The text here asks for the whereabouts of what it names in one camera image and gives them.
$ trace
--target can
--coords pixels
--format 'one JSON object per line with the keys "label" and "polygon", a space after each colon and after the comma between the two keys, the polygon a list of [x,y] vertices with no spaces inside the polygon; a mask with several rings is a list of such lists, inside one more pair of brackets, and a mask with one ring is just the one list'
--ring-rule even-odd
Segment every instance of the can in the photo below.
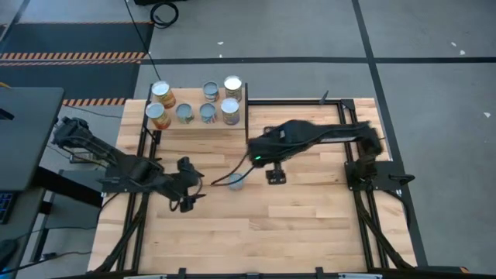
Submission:
{"label": "can", "polygon": [[207,124],[215,123],[217,119],[217,109],[211,103],[206,103],[200,107],[201,120]]}
{"label": "can", "polygon": [[164,105],[152,103],[146,106],[146,116],[152,120],[157,129],[167,129],[171,124],[171,118],[165,111]]}
{"label": "can", "polygon": [[234,98],[227,98],[220,105],[222,118],[227,125],[235,125],[239,122],[239,104]]}
{"label": "can", "polygon": [[208,102],[217,102],[219,99],[219,86],[213,82],[209,81],[203,85],[203,95]]}
{"label": "can", "polygon": [[231,175],[229,175],[229,183],[232,183],[232,184],[229,185],[229,189],[230,190],[238,191],[238,190],[243,189],[243,179],[239,180],[241,177],[243,177],[242,174],[231,174]]}
{"label": "can", "polygon": [[228,76],[224,80],[224,87],[226,88],[226,98],[234,98],[238,102],[241,101],[241,78],[237,76]]}
{"label": "can", "polygon": [[170,109],[176,105],[174,93],[172,93],[171,87],[166,81],[155,82],[152,85],[152,93],[164,105],[164,108]]}
{"label": "can", "polygon": [[179,122],[183,124],[189,124],[195,118],[195,115],[193,114],[193,109],[188,104],[180,104],[176,108],[176,115],[177,118],[179,119]]}

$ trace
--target orange and black striped tape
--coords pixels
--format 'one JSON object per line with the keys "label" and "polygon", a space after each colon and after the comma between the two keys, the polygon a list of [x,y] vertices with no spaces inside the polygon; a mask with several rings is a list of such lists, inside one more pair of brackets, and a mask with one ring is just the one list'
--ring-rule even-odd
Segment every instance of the orange and black striped tape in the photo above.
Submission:
{"label": "orange and black striped tape", "polygon": [[[136,24],[153,24],[152,21],[135,21]],[[133,24],[132,21],[108,21],[108,22],[18,22],[16,24]]]}
{"label": "orange and black striped tape", "polygon": [[52,66],[52,65],[95,65],[95,64],[141,64],[140,60],[86,60],[54,62],[4,62],[0,66]]}
{"label": "orange and black striped tape", "polygon": [[89,99],[68,99],[64,100],[63,105],[124,105],[127,98],[89,98]]}
{"label": "orange and black striped tape", "polygon": [[109,60],[143,59],[144,52],[94,52],[94,53],[2,53],[0,60]]}

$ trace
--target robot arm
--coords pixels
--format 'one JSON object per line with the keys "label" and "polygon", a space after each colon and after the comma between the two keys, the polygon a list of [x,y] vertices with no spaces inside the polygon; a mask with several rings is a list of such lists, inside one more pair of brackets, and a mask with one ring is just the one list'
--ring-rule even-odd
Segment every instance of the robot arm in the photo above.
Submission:
{"label": "robot arm", "polygon": [[277,127],[267,127],[265,133],[248,140],[249,159],[254,167],[274,163],[267,171],[269,184],[285,183],[281,162],[315,144],[358,142],[363,156],[356,162],[356,176],[370,177],[377,171],[375,158],[382,152],[375,129],[368,122],[344,125],[315,125],[303,120],[290,120]]}
{"label": "robot arm", "polygon": [[105,174],[108,178],[104,181],[114,184],[116,191],[122,185],[127,185],[124,188],[138,188],[141,192],[156,191],[172,202],[179,202],[181,212],[192,210],[196,200],[205,196],[199,191],[194,195],[188,194],[188,188],[201,183],[203,177],[188,157],[177,162],[179,173],[165,174],[156,160],[124,154],[93,136],[83,119],[64,117],[53,132],[52,144],[68,152],[67,148],[84,148],[102,158],[109,165]]}

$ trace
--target desk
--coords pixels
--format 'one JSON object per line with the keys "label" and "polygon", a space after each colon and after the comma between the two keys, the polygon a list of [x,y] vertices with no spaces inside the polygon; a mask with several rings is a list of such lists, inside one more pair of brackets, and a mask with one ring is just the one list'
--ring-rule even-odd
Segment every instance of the desk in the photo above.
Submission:
{"label": "desk", "polygon": [[[382,137],[374,100],[356,98],[354,104],[358,120],[370,121]],[[136,154],[144,106],[144,100],[126,103],[117,139],[123,152]],[[250,137],[260,135],[265,126],[290,119],[339,123],[337,107],[327,105],[250,105],[248,117]],[[179,213],[170,212],[165,197],[151,195],[139,274],[176,274],[180,267],[189,274],[311,273],[315,267],[325,272],[366,271],[353,194],[346,186],[343,144],[314,146],[283,162],[288,179],[284,185],[268,185],[265,171],[255,170],[241,191],[208,186],[237,165],[246,151],[245,136],[244,129],[162,132],[156,157],[163,158],[165,171],[175,172],[176,160],[189,156],[205,175],[207,196],[193,211]],[[377,159],[389,160],[388,152]],[[248,168],[245,163],[240,172]],[[375,199],[385,236],[415,265],[401,203],[379,191]],[[127,195],[120,195],[102,212],[89,270],[102,263],[122,233],[127,201]],[[378,267],[370,232],[369,237]],[[129,243],[126,268],[130,268],[134,240]]]}
{"label": "desk", "polygon": [[[50,212],[50,204],[43,203],[46,190],[98,207],[102,202],[99,192],[39,166],[63,98],[62,88],[0,88],[0,109],[13,115],[0,120],[0,191],[19,196],[9,220],[0,225],[0,240],[31,232],[38,213]],[[28,240],[19,238],[8,269],[20,265]],[[40,259],[41,244],[36,245],[34,261]]]}

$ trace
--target wooden table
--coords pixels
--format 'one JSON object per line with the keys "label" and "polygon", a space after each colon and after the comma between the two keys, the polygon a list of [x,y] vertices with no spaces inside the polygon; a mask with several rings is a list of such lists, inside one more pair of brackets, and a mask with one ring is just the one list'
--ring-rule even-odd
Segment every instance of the wooden table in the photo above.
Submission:
{"label": "wooden table", "polygon": [[[358,120],[370,121],[382,137],[374,100],[354,101]],[[124,108],[117,147],[126,153],[136,153],[144,105],[144,100],[128,101]],[[295,118],[339,123],[337,109],[330,107],[250,106],[249,136],[259,136],[263,127]],[[384,150],[378,160],[389,160],[385,145]],[[180,267],[186,267],[189,274],[311,273],[315,267],[325,272],[366,270],[353,194],[346,186],[343,144],[314,146],[283,162],[288,179],[284,185],[268,185],[265,171],[255,170],[241,191],[208,186],[232,170],[245,151],[244,129],[163,131],[157,157],[163,158],[166,173],[175,172],[176,160],[189,156],[205,175],[207,197],[193,211],[179,213],[169,210],[165,197],[151,195],[140,274],[176,274]],[[240,173],[248,168],[245,163]],[[401,203],[379,191],[375,199],[385,236],[415,265]],[[103,210],[89,270],[102,263],[120,237],[127,201],[128,195],[122,194]],[[370,231],[369,237],[378,267]],[[134,240],[129,243],[126,267],[130,267]]]}

